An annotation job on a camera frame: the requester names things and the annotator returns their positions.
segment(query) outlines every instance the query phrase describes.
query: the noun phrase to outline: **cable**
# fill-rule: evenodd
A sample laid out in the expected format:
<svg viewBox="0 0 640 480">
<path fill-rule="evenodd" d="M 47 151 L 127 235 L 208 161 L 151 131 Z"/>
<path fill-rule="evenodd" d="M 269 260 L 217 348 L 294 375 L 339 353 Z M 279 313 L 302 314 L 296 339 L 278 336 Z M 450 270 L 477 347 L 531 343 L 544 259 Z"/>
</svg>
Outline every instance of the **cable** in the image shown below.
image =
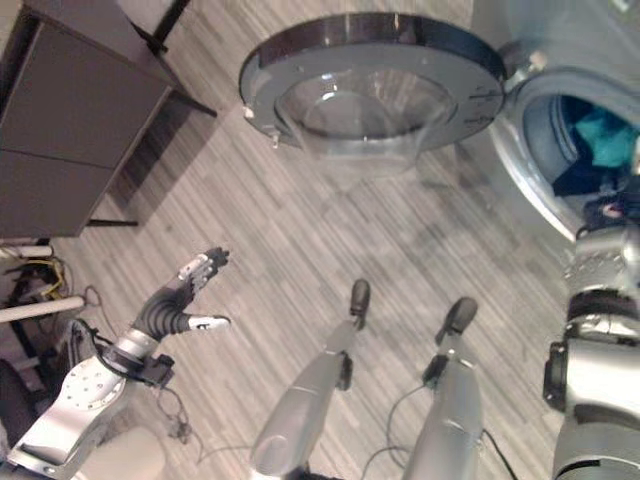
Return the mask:
<svg viewBox="0 0 640 480">
<path fill-rule="evenodd" d="M 509 460 L 507 460 L 507 457 L 505 457 L 504 454 L 502 453 L 502 450 L 500 450 L 500 447 L 498 446 L 498 442 L 496 442 L 495 438 L 493 438 L 493 435 L 491 435 L 491 433 L 489 433 L 489 430 L 487 430 L 486 428 L 482 429 L 482 434 L 486 435 L 489 438 L 489 440 L 491 440 L 491 443 L 493 444 L 493 448 L 495 448 L 498 456 L 500 457 L 500 460 L 502 460 L 502 463 L 504 464 L 505 468 L 509 472 L 511 479 L 518 480 L 518 476 L 513 471 L 513 468 L 511 468 L 511 464 L 509 463 Z"/>
<path fill-rule="evenodd" d="M 90 301 L 89 292 L 92 292 L 96 296 L 97 302 Z M 100 309 L 100 311 L 102 312 L 102 316 L 104 317 L 105 323 L 107 324 L 107 326 L 109 327 L 109 330 L 111 331 L 111 334 L 115 338 L 118 338 L 118 334 L 116 333 L 115 328 L 113 328 L 113 323 L 111 323 L 111 320 L 109 319 L 107 312 L 104 309 L 104 304 L 102 303 L 102 295 L 100 295 L 100 292 L 98 291 L 98 289 L 93 285 L 88 285 L 84 289 L 84 293 L 82 296 L 84 297 L 84 301 L 87 305 L 89 305 L 90 307 L 98 307 Z"/>
<path fill-rule="evenodd" d="M 98 361 L 104 368 L 109 370 L 114 375 L 118 375 L 119 377 L 125 378 L 127 380 L 131 380 L 133 382 L 146 383 L 142 378 L 138 378 L 134 375 L 131 375 L 130 373 L 121 372 L 120 370 L 116 370 L 111 365 L 109 365 L 109 363 L 102 357 L 102 352 L 98 348 L 98 345 L 96 344 L 96 340 L 100 340 L 101 342 L 104 342 L 107 345 L 113 345 L 113 343 L 110 340 L 98 335 L 97 329 L 91 328 L 89 324 L 87 324 L 87 322 L 85 322 L 81 318 L 74 318 L 72 322 L 75 322 L 78 325 L 80 325 L 82 329 L 88 334 L 91 353 L 95 355 L 95 357 L 98 359 Z"/>
<path fill-rule="evenodd" d="M 169 412 L 165 406 L 162 404 L 162 396 L 164 393 L 170 393 L 175 401 L 178 403 L 178 410 L 175 413 Z M 251 447 L 248 445 L 233 445 L 233 446 L 225 446 L 219 447 L 209 452 L 204 451 L 204 442 L 202 441 L 202 437 L 193 429 L 191 426 L 191 422 L 189 421 L 189 414 L 187 413 L 187 409 L 184 406 L 182 398 L 178 393 L 169 388 L 164 387 L 159 390 L 158 395 L 156 396 L 156 406 L 160 410 L 160 412 L 171 422 L 169 436 L 171 438 L 176 438 L 180 440 L 183 445 L 189 443 L 189 439 L 191 437 L 195 438 L 198 443 L 198 458 L 196 459 L 196 465 L 200 465 L 204 460 L 211 457 L 212 455 L 226 452 L 226 451 L 234 451 L 234 450 L 250 450 Z"/>
<path fill-rule="evenodd" d="M 385 431 L 384 431 L 385 445 L 388 448 L 391 447 L 391 425 L 392 425 L 392 422 L 393 422 L 393 415 L 395 414 L 396 410 L 398 409 L 398 407 L 400 406 L 400 404 L 403 401 L 405 401 L 407 398 L 409 398 L 414 393 L 422 390 L 423 388 L 424 388 L 424 385 L 420 385 L 419 387 L 416 387 L 413 390 L 410 390 L 409 392 L 407 392 L 404 395 L 402 395 L 398 400 L 396 400 L 396 402 L 391 407 L 391 410 L 389 411 L 389 415 L 387 416 L 387 424 L 386 424 Z M 403 462 L 401 462 L 396 457 L 395 450 L 396 449 L 390 449 L 389 450 L 389 456 L 391 457 L 391 460 L 393 460 L 393 463 L 395 463 L 400 468 L 404 468 L 405 464 Z"/>
<path fill-rule="evenodd" d="M 367 476 L 367 471 L 369 470 L 369 467 L 371 466 L 371 463 L 375 460 L 375 458 L 378 455 L 380 455 L 381 453 L 384 453 L 384 452 L 393 452 L 393 451 L 396 451 L 396 450 L 400 450 L 400 451 L 406 452 L 406 453 L 411 453 L 411 452 L 409 452 L 408 449 L 406 449 L 404 447 L 399 447 L 397 445 L 391 445 L 391 446 L 384 447 L 384 448 L 381 448 L 379 450 L 376 450 L 375 452 L 373 452 L 371 454 L 371 456 L 367 460 L 367 463 L 364 464 L 364 468 L 362 469 L 362 475 L 360 476 L 360 480 L 364 480 L 365 479 L 365 477 Z"/>
</svg>

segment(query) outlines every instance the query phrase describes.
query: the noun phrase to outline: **washing machine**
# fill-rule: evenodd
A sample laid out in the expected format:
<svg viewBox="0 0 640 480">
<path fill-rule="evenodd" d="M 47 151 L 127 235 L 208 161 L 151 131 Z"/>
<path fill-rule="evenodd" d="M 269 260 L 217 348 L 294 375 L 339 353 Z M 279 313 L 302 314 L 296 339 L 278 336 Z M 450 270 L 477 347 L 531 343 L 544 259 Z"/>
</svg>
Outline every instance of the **washing machine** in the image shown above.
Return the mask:
<svg viewBox="0 0 640 480">
<path fill-rule="evenodd" d="M 320 18 L 247 57 L 245 118 L 341 175 L 402 171 L 456 143 L 562 258 L 584 206 L 637 168 L 639 3 L 475 0 L 470 30 L 409 14 Z"/>
<path fill-rule="evenodd" d="M 578 160 L 571 110 L 604 109 L 640 126 L 640 8 L 625 0 L 476 0 L 472 31 L 502 57 L 505 102 L 462 142 L 523 227 L 565 257 L 595 195 L 557 196 Z"/>
</svg>

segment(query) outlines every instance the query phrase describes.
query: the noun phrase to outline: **wooden floor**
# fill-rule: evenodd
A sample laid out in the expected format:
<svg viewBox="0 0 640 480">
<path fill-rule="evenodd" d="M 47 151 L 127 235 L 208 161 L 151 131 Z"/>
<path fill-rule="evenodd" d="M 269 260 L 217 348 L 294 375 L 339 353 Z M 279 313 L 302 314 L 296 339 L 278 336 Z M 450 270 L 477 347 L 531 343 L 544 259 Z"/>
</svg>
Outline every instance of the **wooden floor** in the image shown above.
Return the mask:
<svg viewBox="0 0 640 480">
<path fill-rule="evenodd" d="M 122 3 L 149 28 L 168 2 Z M 251 444 L 279 395 L 345 318 L 353 280 L 369 279 L 371 313 L 352 355 L 353 387 L 336 393 L 311 458 L 314 470 L 351 480 L 384 445 L 393 402 L 418 385 L 448 307 L 471 295 L 480 311 L 465 335 L 481 367 L 485 425 L 520 478 L 546 478 L 560 417 L 541 391 L 548 344 L 562 330 L 561 267 L 512 227 L 513 214 L 473 159 L 448 147 L 398 177 L 345 188 L 314 173 L 301 151 L 273 150 L 242 118 L 237 77 L 261 40 L 326 13 L 392 8 L 459 25 L 470 17 L 466 0 L 193 0 L 166 58 L 219 118 L 166 109 L 96 215 L 142 226 L 87 229 L 79 239 L 56 240 L 57 253 L 77 286 L 100 290 L 122 331 L 192 255 L 216 245 L 231 250 L 193 311 L 228 315 L 233 328 L 162 345 L 176 360 L 172 387 L 207 450 Z M 97 310 L 83 315 L 108 331 Z M 429 404 L 421 392 L 402 405 L 397 443 L 413 444 Z M 118 422 L 134 424 L 161 436 L 165 480 L 248 478 L 244 451 L 196 466 L 196 445 L 166 437 L 149 391 Z M 367 476 L 400 477 L 385 455 Z M 478 478 L 509 478 L 490 447 L 480 454 Z"/>
</svg>

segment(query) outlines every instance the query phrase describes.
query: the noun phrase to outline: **desk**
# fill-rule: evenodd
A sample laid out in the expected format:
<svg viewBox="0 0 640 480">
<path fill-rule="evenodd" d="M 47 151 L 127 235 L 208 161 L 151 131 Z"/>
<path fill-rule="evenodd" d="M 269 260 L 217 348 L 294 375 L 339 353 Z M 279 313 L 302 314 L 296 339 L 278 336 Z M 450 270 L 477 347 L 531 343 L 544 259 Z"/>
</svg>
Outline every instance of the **desk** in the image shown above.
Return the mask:
<svg viewBox="0 0 640 480">
<path fill-rule="evenodd" d="M 0 238 L 79 235 L 170 97 L 215 116 L 114 0 L 20 3 L 0 63 Z"/>
</svg>

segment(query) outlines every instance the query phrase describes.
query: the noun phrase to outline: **teal cloth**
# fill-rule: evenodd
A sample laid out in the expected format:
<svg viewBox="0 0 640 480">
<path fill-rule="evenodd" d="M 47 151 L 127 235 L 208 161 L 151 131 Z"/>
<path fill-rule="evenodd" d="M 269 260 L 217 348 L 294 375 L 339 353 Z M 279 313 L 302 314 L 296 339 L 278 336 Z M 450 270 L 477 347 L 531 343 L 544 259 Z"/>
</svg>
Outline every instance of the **teal cloth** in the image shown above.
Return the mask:
<svg viewBox="0 0 640 480">
<path fill-rule="evenodd" d="M 593 153 L 592 165 L 620 168 L 630 166 L 640 131 L 609 111 L 595 107 L 575 124 Z"/>
</svg>

